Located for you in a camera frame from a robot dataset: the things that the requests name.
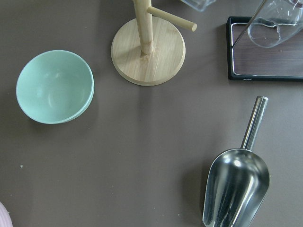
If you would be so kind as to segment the metal ice scoop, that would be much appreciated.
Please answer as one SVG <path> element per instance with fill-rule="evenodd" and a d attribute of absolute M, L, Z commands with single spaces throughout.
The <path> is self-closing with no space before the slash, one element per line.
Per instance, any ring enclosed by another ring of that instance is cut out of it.
<path fill-rule="evenodd" d="M 229 149 L 213 161 L 206 183 L 202 221 L 206 227 L 248 227 L 270 184 L 265 161 L 252 147 L 268 98 L 256 98 L 240 148 Z"/>

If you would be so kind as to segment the pink bowl with ice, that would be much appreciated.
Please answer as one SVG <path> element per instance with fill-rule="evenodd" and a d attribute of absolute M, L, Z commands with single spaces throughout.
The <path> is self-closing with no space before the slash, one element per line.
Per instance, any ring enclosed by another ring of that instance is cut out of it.
<path fill-rule="evenodd" d="M 10 215 L 2 203 L 0 203 L 0 227 L 13 227 Z"/>

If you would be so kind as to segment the wooden mug tree stand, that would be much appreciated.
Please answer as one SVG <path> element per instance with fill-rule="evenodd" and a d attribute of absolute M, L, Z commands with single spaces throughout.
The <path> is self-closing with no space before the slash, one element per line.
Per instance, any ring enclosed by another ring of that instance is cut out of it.
<path fill-rule="evenodd" d="M 136 18 L 116 33 L 111 58 L 118 73 L 140 86 L 155 86 L 173 78 L 181 69 L 186 46 L 178 26 L 194 32 L 196 23 L 135 0 Z"/>

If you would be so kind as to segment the mint green bowl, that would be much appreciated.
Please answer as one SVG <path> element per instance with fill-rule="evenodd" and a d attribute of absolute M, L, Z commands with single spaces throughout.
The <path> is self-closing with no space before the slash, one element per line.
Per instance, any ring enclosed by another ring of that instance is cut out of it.
<path fill-rule="evenodd" d="M 69 122 L 89 107 L 94 95 L 90 66 L 79 55 L 44 52 L 22 69 L 16 84 L 19 107 L 32 120 L 44 124 Z"/>

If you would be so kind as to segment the black framed wooden tray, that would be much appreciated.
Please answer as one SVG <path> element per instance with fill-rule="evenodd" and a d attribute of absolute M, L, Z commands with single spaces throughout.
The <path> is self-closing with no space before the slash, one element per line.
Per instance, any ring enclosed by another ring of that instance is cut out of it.
<path fill-rule="evenodd" d="M 303 80 L 303 33 L 285 42 L 262 48 L 245 33 L 232 48 L 250 17 L 229 17 L 226 22 L 229 80 L 300 81 Z"/>

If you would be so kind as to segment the clear glass at top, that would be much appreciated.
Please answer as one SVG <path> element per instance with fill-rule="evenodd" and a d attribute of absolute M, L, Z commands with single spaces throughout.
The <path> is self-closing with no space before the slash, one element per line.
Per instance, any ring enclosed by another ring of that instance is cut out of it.
<path fill-rule="evenodd" d="M 208 6 L 216 2 L 216 0 L 181 0 L 181 2 L 198 12 L 203 12 Z"/>

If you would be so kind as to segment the clear glass on tray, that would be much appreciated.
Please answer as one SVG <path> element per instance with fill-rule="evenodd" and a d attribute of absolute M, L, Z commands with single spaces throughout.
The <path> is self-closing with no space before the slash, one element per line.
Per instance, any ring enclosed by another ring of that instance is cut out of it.
<path fill-rule="evenodd" d="M 301 0 L 266 0 L 248 26 L 248 36 L 257 46 L 271 48 L 303 29 Z"/>

